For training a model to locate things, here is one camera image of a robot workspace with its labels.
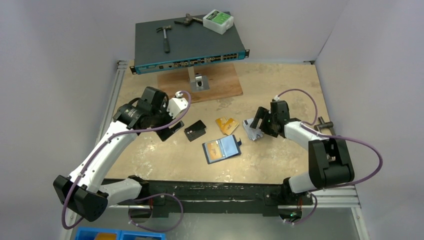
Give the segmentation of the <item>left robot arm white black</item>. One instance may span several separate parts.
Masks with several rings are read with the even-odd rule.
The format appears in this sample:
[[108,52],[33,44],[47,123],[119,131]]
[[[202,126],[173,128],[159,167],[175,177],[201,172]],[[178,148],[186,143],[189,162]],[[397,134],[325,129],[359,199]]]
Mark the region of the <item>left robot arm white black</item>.
[[148,86],[142,96],[120,106],[112,117],[108,129],[85,160],[68,175],[58,175],[53,188],[63,205],[62,226],[67,225],[67,211],[81,219],[93,222],[111,205],[132,200],[138,205],[146,203],[149,191],[143,180],[129,176],[111,184],[104,179],[122,152],[141,134],[155,132],[166,141],[184,125],[182,118],[191,107],[192,96],[186,90],[177,91],[174,97]]

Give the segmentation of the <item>single gold credit card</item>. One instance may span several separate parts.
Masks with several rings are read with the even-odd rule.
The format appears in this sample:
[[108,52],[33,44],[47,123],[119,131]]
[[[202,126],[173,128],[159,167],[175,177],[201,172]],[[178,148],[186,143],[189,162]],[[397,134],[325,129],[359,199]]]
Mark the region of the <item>single gold credit card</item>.
[[224,157],[220,148],[220,144],[217,140],[208,142],[206,144],[206,150],[210,161],[218,161]]

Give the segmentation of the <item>blue leather card holder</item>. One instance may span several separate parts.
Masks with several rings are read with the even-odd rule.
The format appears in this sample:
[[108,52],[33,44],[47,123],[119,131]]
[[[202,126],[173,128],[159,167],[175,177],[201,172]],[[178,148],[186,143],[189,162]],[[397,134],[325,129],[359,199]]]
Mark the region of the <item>blue leather card holder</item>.
[[[218,141],[219,142],[219,146],[221,149],[221,152],[223,154],[223,158],[216,160],[216,161],[210,161],[209,160],[209,154],[207,153],[207,147],[206,144],[209,142],[214,142],[214,141]],[[210,165],[210,164],[214,164],[229,158],[232,158],[234,156],[239,156],[241,155],[241,149],[240,146],[242,145],[242,141],[241,139],[237,139],[235,135],[228,135],[225,136],[223,138],[220,139],[216,139],[216,140],[212,140],[212,141],[208,141],[202,144],[202,149],[206,158],[206,162]]]

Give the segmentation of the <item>black credit card stack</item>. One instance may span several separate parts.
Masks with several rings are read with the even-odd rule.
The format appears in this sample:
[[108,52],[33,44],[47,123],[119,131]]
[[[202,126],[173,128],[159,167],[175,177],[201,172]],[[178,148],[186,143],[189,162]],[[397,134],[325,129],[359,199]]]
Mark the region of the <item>black credit card stack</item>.
[[192,142],[206,133],[206,125],[202,120],[198,120],[189,127],[184,129],[187,139]]

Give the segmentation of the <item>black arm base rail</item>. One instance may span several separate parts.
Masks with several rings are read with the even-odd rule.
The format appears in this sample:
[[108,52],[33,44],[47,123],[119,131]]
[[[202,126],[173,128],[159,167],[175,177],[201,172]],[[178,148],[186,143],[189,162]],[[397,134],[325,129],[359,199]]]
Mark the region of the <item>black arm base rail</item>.
[[118,206],[152,206],[154,218],[166,218],[170,213],[289,217],[288,210],[296,210],[298,204],[313,204],[305,192],[292,193],[287,184],[146,180],[138,199],[151,195],[155,196],[152,202],[125,200]]

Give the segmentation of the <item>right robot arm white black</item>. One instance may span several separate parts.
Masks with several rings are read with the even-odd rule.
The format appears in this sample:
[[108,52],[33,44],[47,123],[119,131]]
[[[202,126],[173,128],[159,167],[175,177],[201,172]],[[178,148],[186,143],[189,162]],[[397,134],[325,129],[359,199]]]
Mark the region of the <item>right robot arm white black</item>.
[[345,184],[355,177],[352,160],[345,140],[319,136],[300,119],[291,117],[288,103],[273,100],[270,109],[258,107],[250,124],[264,134],[291,140],[308,153],[308,170],[284,180],[280,196],[288,204],[301,193]]

